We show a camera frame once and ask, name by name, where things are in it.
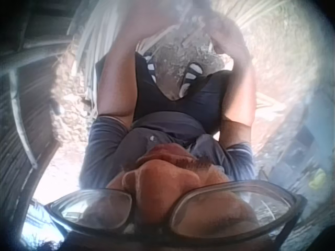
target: shirt sleeve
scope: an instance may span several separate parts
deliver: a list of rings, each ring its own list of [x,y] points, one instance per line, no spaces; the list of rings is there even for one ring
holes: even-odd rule
[[[225,173],[231,180],[255,179],[255,165],[251,146],[248,143],[233,145],[226,149]]]
[[[79,178],[81,189],[103,188],[104,174],[113,167],[113,155],[127,133],[127,128],[116,119],[98,117],[94,121]]]

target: eyeglasses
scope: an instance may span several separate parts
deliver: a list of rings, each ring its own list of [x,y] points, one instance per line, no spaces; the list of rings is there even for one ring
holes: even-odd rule
[[[68,231],[167,247],[211,247],[262,236],[280,247],[307,200],[269,182],[233,181],[181,196],[150,236],[135,229],[136,203],[119,190],[81,190],[45,206]]]

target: yellow object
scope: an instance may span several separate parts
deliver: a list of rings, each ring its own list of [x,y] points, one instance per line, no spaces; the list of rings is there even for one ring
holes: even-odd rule
[[[309,187],[314,190],[320,189],[326,182],[326,173],[321,168],[317,170],[313,180],[309,182]]]

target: black eyeglass frame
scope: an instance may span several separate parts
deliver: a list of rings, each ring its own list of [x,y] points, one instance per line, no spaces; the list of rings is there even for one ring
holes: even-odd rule
[[[173,221],[173,218],[176,216],[176,212],[183,205],[183,203],[187,202],[190,198],[207,192],[225,191],[225,190],[232,191],[234,188],[238,189],[243,187],[246,187],[247,190],[242,191],[256,192],[272,198],[276,198],[277,200],[280,200],[290,205],[290,208],[285,214],[283,214],[281,217],[274,220],[273,222],[264,225],[262,227],[259,227],[255,230],[251,230],[246,233],[234,236],[217,237],[217,238],[194,238],[177,234],[171,229],[170,226]],[[85,190],[85,191],[98,191],[98,190],[113,190],[126,194],[127,196],[131,196],[132,198],[131,209],[127,220],[123,223],[122,226],[113,230],[92,229],[90,227],[81,226],[71,221],[68,221],[52,210],[51,207],[53,204],[57,203],[62,199],[66,199],[67,197],[71,197],[75,193],[83,191],[71,193],[70,195],[64,196],[57,201],[47,204],[45,205],[45,209],[56,223],[60,224],[69,231],[75,231],[84,235],[95,236],[95,237],[108,237],[109,239],[114,239],[115,242],[138,242],[146,245],[164,246],[164,247],[201,248],[201,247],[219,247],[225,245],[239,244],[266,235],[269,232],[285,224],[285,226],[283,227],[283,229],[281,230],[281,232],[278,234],[278,236],[274,241],[274,246],[277,247],[276,248],[277,250],[284,243],[290,232],[293,230],[295,224],[297,223],[307,204],[307,199],[302,195],[296,195],[275,184],[262,180],[232,181],[222,184],[210,185],[194,189],[186,193],[185,195],[181,196],[177,200],[175,205],[171,208],[170,212],[167,214],[166,221],[162,224],[165,226],[162,228],[163,234],[148,236],[145,234],[120,233],[120,231],[124,230],[124,228],[129,224],[130,220],[132,219],[131,215],[133,215],[135,211],[136,204],[133,203],[133,201],[135,200],[131,194],[115,189],[96,189],[96,190]]]

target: forearm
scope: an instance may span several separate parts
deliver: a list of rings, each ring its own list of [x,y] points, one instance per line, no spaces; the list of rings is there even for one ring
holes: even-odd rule
[[[235,64],[222,103],[219,143],[224,148],[251,142],[256,110],[256,81],[251,63]]]
[[[138,41],[121,30],[108,53],[98,88],[99,115],[130,127],[137,102],[135,50]]]
[[[234,61],[232,76],[222,103],[222,120],[251,127],[256,111],[256,80],[251,60]]]

